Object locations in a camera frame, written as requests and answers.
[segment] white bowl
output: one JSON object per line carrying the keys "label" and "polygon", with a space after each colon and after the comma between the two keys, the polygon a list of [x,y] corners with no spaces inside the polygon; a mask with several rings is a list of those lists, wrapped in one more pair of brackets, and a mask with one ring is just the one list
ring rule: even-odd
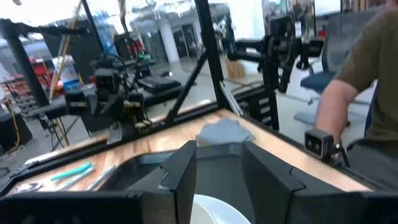
{"label": "white bowl", "polygon": [[205,207],[194,201],[190,224],[217,224],[217,222]]}
{"label": "white bowl", "polygon": [[217,198],[206,195],[197,195],[193,197],[194,204],[197,203],[208,210],[216,220],[216,224],[250,224],[249,220],[230,204]]}

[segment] gray cloth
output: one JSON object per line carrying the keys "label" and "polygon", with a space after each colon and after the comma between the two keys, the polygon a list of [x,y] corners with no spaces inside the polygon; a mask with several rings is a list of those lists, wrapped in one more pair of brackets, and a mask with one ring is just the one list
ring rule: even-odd
{"label": "gray cloth", "polygon": [[255,137],[239,125],[236,120],[223,118],[216,123],[205,125],[196,136],[199,145],[214,145],[252,141]]}

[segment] workbench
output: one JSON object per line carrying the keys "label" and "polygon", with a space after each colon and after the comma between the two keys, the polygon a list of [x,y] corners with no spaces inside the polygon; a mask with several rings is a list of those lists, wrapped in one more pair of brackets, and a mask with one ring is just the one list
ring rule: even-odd
{"label": "workbench", "polygon": [[[289,142],[282,140],[276,135],[261,129],[255,124],[249,122],[244,118],[237,117],[235,114],[228,110],[219,110],[215,113],[208,114],[201,118],[191,120],[189,122],[176,125],[169,129],[160,131],[158,133],[146,136],[144,138],[138,139],[136,141],[129,142],[127,144],[115,147],[114,149],[95,154],[93,156],[81,159],[79,161],[67,164],[65,166],[59,167],[57,169],[51,170],[34,176],[32,178],[23,180],[17,183],[14,187],[20,184],[28,184],[31,182],[43,182],[49,179],[55,174],[59,174],[63,171],[70,170],[87,162],[91,162],[96,170],[89,176],[85,177],[79,183],[75,184],[69,190],[83,190],[86,189],[93,181],[101,175],[105,169],[111,165],[120,165],[128,159],[141,155],[154,152],[164,152],[180,148],[187,141],[195,139],[195,136],[200,132],[201,128],[209,123],[215,123],[221,118],[236,119],[239,121],[242,127],[245,127],[253,135],[255,135],[256,140],[254,143],[263,149],[267,150],[271,154],[279,157],[285,162],[288,162],[292,166],[295,166],[304,172],[325,181],[335,187],[338,187],[344,191],[366,191],[371,190],[370,188],[360,184],[354,179],[342,174],[340,171],[320,162],[314,157],[309,156],[304,153],[296,146],[290,144]],[[87,140],[84,143],[78,144],[76,147],[71,147],[64,149],[63,151],[57,153],[65,153],[65,151],[76,150],[84,144],[93,144],[96,141],[106,138],[106,136],[99,136],[94,139]],[[46,159],[49,156],[55,156],[55,154],[43,155],[41,159]],[[54,191],[57,185],[42,187],[40,191]]]}

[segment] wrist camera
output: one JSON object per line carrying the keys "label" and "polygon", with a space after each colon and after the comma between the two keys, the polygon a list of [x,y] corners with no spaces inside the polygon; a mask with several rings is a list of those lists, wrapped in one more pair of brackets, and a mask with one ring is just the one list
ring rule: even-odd
{"label": "wrist camera", "polygon": [[319,129],[305,132],[305,150],[321,160],[328,160],[332,154],[336,153],[333,142],[333,135]]}

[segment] metal bracket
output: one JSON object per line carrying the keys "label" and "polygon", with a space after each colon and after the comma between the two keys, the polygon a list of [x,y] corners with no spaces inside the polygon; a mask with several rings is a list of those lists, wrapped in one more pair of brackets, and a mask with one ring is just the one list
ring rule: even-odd
{"label": "metal bracket", "polygon": [[31,162],[30,164],[23,164],[23,165],[19,166],[18,168],[16,168],[15,170],[13,170],[12,172],[10,172],[9,176],[10,176],[10,178],[15,177],[15,176],[29,170],[30,168],[35,167],[38,163],[39,163],[39,161]]}
{"label": "metal bracket", "polygon": [[123,138],[123,129],[121,123],[115,122],[109,127],[109,137],[106,143],[112,144],[118,141],[121,141]]}
{"label": "metal bracket", "polygon": [[243,110],[239,106],[238,102],[235,100],[234,95],[231,93],[231,91],[228,89],[228,87],[225,85],[223,81],[220,81],[220,87],[221,90],[224,93],[224,96],[226,100],[228,101],[232,111],[237,115],[237,116],[243,116]]}

